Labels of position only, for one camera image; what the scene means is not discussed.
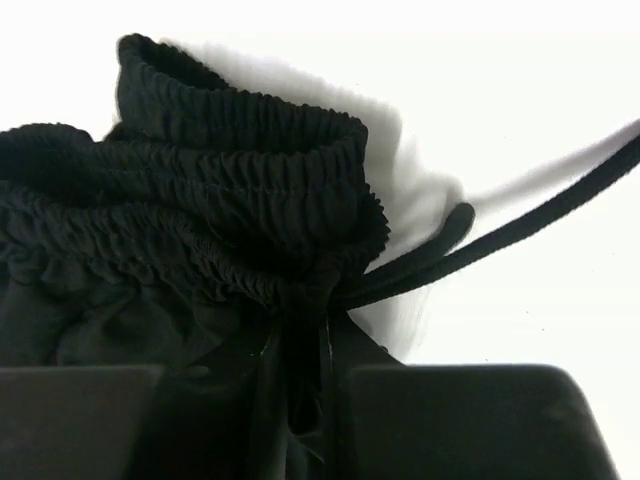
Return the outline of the black trousers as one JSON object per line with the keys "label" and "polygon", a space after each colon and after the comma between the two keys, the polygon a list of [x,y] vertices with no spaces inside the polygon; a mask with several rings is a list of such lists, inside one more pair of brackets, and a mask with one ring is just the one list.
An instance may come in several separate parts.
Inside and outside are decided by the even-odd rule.
{"label": "black trousers", "polygon": [[[173,45],[118,43],[120,119],[1,135],[1,475],[191,479],[208,397],[189,366],[281,328],[283,479],[328,479],[324,324],[438,281],[565,217],[639,161],[630,140],[465,242],[474,207],[381,267],[389,239],[356,117],[229,85]],[[408,367],[403,479],[610,479],[585,400],[548,367]]]}

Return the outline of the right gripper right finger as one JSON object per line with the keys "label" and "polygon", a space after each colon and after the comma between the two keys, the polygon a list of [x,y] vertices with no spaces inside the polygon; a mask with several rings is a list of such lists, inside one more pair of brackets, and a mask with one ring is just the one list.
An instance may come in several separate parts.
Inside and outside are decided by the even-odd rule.
{"label": "right gripper right finger", "polygon": [[348,314],[324,324],[324,446],[328,479],[403,479],[412,458],[411,370]]}

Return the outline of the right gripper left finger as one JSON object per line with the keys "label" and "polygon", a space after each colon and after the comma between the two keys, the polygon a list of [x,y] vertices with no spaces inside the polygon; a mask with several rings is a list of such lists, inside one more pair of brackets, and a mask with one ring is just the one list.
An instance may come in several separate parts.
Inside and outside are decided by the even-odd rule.
{"label": "right gripper left finger", "polygon": [[288,441],[281,328],[251,322],[189,366],[208,397],[194,427],[191,479],[283,479]]}

